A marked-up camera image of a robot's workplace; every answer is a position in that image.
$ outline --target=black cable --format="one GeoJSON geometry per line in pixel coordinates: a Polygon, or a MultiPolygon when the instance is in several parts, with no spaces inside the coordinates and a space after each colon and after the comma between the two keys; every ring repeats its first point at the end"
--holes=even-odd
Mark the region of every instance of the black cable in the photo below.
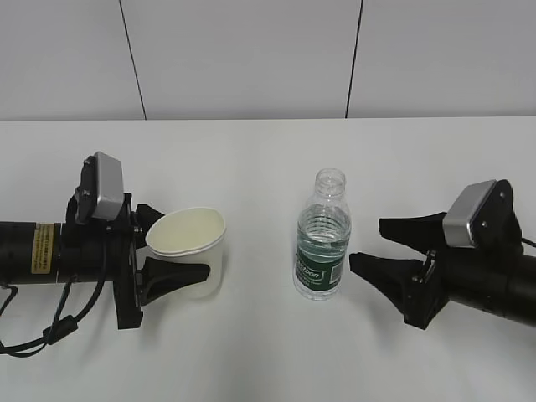
{"type": "MultiPolygon", "coordinates": [[[[51,336],[54,334],[54,332],[56,330],[56,327],[58,326],[59,317],[61,316],[61,312],[64,310],[65,303],[67,302],[67,297],[69,296],[70,288],[71,288],[72,283],[73,283],[72,278],[69,278],[67,283],[65,283],[64,290],[61,293],[61,298],[59,299],[58,307],[56,308],[56,313],[54,314],[54,319],[52,320],[52,325],[50,326],[50,330],[49,330],[49,333],[48,333],[46,338],[41,337],[39,339],[36,339],[35,341],[32,341],[31,343],[25,343],[23,345],[17,345],[15,347],[13,347],[13,346],[12,347],[3,346],[2,342],[0,342],[0,353],[8,354],[9,356],[12,356],[14,358],[29,358],[29,357],[32,357],[32,356],[36,355],[37,353],[41,352],[47,346],[49,340],[51,339],[51,336]],[[32,344],[34,346],[29,347],[29,348],[24,348],[24,349],[22,349],[20,351],[14,351],[13,350],[14,348],[18,349],[18,347],[24,347],[27,344],[32,344]],[[31,351],[31,352],[24,352],[25,350],[28,350],[30,348],[35,348],[37,346],[40,346],[40,348],[35,349],[35,350],[31,351]]],[[[13,298],[14,298],[14,296],[13,296],[13,290],[12,290],[12,293],[9,295],[8,300],[11,301],[13,298]]]]}
{"type": "Polygon", "coordinates": [[[532,240],[525,239],[524,237],[522,237],[521,242],[526,245],[530,245],[531,247],[534,247],[536,249],[536,242],[533,242],[532,240]]]}
{"type": "MultiPolygon", "coordinates": [[[[104,241],[103,242],[102,268],[100,271],[101,274],[98,278],[97,284],[95,286],[95,289],[93,290],[93,294],[91,295],[90,300],[87,302],[84,308],[82,308],[82,310],[76,315],[75,317],[76,322],[80,322],[91,311],[97,299],[101,295],[102,288],[104,286],[104,282],[106,279],[107,265],[108,265],[107,247],[106,247],[106,241],[104,241]]],[[[65,303],[67,301],[67,296],[70,293],[70,288],[71,288],[72,283],[73,283],[73,278],[69,278],[67,283],[65,283],[64,291],[61,295],[61,298],[59,299],[58,308],[56,309],[56,313],[54,314],[54,320],[52,321],[52,325],[50,326],[46,337],[37,338],[37,339],[34,339],[33,341],[21,343],[19,345],[14,345],[14,346],[4,346],[2,342],[0,341],[0,354],[8,354],[15,358],[29,358],[41,352],[49,343],[49,340],[54,336],[55,329],[59,323],[59,317],[61,316],[61,312],[64,309],[65,303]],[[27,350],[36,348],[36,347],[39,347],[39,348],[36,350],[33,350],[32,352],[26,352],[27,350]]],[[[10,289],[11,293],[6,299],[6,301],[3,303],[2,307],[0,307],[0,312],[3,312],[6,309],[9,303],[13,300],[13,298],[18,293],[18,288],[16,286],[5,285],[4,287],[10,289]]]]}
{"type": "Polygon", "coordinates": [[[106,241],[103,242],[103,253],[102,253],[102,268],[100,270],[100,276],[97,280],[97,284],[95,285],[95,290],[93,291],[93,294],[90,297],[90,300],[87,302],[87,304],[82,308],[82,310],[76,315],[75,321],[80,322],[85,316],[87,316],[88,312],[91,311],[95,303],[97,302],[97,299],[101,295],[102,287],[104,286],[104,282],[106,279],[106,268],[108,265],[108,256],[107,256],[107,248],[106,248],[106,241]]]}
{"type": "Polygon", "coordinates": [[[9,303],[11,303],[11,301],[15,298],[15,296],[18,293],[18,288],[13,285],[2,285],[2,289],[9,289],[11,292],[9,293],[8,298],[2,304],[2,307],[0,307],[0,317],[2,316],[3,311],[9,305],[9,303]]]}

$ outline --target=table surface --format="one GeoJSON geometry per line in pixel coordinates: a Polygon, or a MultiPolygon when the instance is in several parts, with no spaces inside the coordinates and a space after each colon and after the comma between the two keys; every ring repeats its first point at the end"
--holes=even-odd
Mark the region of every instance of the table surface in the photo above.
{"type": "MultiPolygon", "coordinates": [[[[228,225],[216,295],[164,297],[141,328],[117,331],[106,285],[79,331],[34,358],[0,359],[2,400],[534,400],[533,328],[452,302],[421,331],[348,267],[325,302],[301,297],[291,269],[297,216],[327,166],[347,175],[350,252],[416,256],[382,240],[378,218],[447,210],[490,178],[511,181],[536,238],[535,129],[530,117],[0,123],[1,220],[62,221],[82,160],[102,150],[121,159],[135,204],[215,207],[228,225]]],[[[21,286],[2,341],[37,337],[61,289],[21,286]]],[[[92,289],[75,285],[65,313],[92,289]]]]}

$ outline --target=water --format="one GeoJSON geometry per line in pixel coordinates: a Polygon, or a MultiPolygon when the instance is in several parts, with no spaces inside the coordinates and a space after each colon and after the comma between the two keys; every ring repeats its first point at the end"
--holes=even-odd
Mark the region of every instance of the water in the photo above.
{"type": "Polygon", "coordinates": [[[351,220],[339,207],[313,204],[301,212],[294,283],[303,296],[326,300],[337,292],[350,230],[351,220]],[[318,275],[324,279],[317,281],[318,275]],[[306,286],[300,277],[309,281],[309,276],[312,282],[306,286]]]}

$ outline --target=water bottle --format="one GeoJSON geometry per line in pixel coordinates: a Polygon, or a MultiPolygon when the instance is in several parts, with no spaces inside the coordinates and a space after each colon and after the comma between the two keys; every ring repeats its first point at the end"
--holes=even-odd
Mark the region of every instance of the water bottle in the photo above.
{"type": "Polygon", "coordinates": [[[312,300],[327,300],[340,284],[352,229],[345,185],[346,178],[340,170],[321,170],[314,194],[300,213],[294,285],[312,300]]]}

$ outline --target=paper cup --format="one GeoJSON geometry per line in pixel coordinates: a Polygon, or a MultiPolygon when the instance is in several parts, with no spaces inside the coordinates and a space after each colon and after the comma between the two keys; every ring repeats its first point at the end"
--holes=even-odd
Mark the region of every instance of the paper cup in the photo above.
{"type": "Polygon", "coordinates": [[[146,242],[159,260],[208,265],[205,282],[179,290],[190,297],[205,297],[221,282],[225,229],[224,217],[216,209],[183,209],[155,222],[146,242]]]}

